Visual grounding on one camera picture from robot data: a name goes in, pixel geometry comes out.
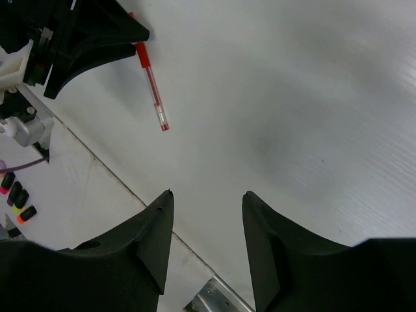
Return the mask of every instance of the white table surface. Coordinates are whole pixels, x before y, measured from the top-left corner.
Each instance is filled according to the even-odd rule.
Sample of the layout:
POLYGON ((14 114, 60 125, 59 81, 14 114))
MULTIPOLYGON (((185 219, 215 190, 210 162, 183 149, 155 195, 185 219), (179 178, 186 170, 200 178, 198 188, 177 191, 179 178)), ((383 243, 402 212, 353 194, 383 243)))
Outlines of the white table surface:
POLYGON ((136 58, 45 102, 145 203, 171 188, 175 232, 249 303, 247 190, 344 244, 416 235, 413 1, 121 2, 171 130, 136 58))

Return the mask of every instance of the black marker cap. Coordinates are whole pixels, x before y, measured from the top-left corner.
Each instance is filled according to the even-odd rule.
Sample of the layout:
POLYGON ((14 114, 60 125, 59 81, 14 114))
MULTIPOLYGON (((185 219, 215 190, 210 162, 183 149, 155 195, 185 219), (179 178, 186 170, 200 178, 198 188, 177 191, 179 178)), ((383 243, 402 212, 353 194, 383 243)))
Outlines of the black marker cap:
POLYGON ((24 223, 28 221, 28 219, 32 218, 37 213, 36 208, 34 206, 30 206, 28 209, 26 209, 24 212, 22 212, 18 216, 18 222, 24 223))
POLYGON ((26 190, 23 190, 19 193, 18 197, 14 201, 14 206, 17 209, 22 209, 26 205, 27 200, 29 199, 29 193, 26 190))
POLYGON ((22 185, 20 182, 15 182, 10 190, 8 195, 7 203, 9 206, 13 206, 14 201, 18 198, 20 192, 23 190, 22 185))
POLYGON ((10 188, 13 185, 15 177, 16 175, 13 172, 9 172, 8 174, 5 175, 5 177, 3 178, 3 181, 1 182, 1 187, 0 187, 1 194, 7 194, 8 190, 10 190, 10 188))

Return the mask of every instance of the purple cable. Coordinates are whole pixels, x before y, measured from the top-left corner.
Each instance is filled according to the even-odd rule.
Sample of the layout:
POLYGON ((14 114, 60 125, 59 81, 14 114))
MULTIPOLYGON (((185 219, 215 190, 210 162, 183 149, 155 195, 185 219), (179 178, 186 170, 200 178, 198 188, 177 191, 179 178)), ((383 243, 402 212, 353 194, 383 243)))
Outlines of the purple cable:
POLYGON ((42 163, 44 161, 47 161, 47 160, 48 160, 48 157, 44 157, 44 158, 38 159, 37 161, 30 162, 29 164, 23 164, 21 166, 12 167, 12 168, 0 169, 0 174, 8 174, 9 172, 26 169, 28 167, 34 166, 36 164, 40 164, 40 163, 42 163))

